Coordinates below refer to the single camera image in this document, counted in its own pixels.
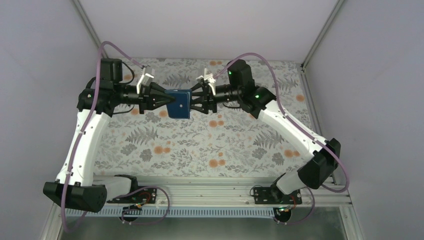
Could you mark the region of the blue card holder wallet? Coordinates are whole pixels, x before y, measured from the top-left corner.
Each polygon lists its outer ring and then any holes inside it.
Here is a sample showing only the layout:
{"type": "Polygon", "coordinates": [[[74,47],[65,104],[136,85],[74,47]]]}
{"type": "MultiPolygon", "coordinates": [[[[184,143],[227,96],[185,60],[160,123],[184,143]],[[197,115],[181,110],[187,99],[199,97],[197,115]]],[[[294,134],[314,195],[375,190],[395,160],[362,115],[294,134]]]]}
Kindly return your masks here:
{"type": "Polygon", "coordinates": [[[175,101],[166,105],[168,116],[171,119],[190,119],[192,90],[167,89],[165,93],[175,98],[175,101]]]}

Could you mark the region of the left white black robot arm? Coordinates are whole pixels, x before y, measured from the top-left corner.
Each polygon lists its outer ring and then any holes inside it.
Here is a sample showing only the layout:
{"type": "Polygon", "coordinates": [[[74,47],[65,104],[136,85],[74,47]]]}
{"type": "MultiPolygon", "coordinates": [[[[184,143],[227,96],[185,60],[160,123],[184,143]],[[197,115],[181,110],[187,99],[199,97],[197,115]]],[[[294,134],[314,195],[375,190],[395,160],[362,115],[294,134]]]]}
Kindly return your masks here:
{"type": "Polygon", "coordinates": [[[107,201],[121,197],[131,203],[139,197],[137,178],[118,174],[94,182],[94,165],[106,127],[119,105],[137,105],[142,114],[175,102],[175,97],[152,82],[154,71],[144,68],[147,83],[123,82],[123,61],[101,58],[99,76],[92,78],[78,96],[77,123],[69,152],[54,181],[46,182],[43,194],[66,209],[99,212],[107,201]]]}

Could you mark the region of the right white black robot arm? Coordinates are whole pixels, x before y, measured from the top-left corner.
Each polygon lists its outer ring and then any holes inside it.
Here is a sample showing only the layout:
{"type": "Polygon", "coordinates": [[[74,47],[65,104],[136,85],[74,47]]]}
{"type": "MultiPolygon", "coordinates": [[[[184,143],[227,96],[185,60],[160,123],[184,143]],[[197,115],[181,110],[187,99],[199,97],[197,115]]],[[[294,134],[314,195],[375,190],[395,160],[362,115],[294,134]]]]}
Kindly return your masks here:
{"type": "Polygon", "coordinates": [[[292,192],[305,187],[321,187],[339,167],[339,141],[327,140],[313,132],[289,113],[274,93],[256,85],[246,61],[229,62],[227,74],[229,83],[216,85],[212,72],[202,69],[196,78],[197,84],[191,88],[195,99],[191,100],[190,108],[204,114],[216,113],[219,103],[236,101],[243,111],[273,128],[306,159],[299,169],[283,173],[271,184],[270,195],[274,202],[282,204],[292,192]]]}

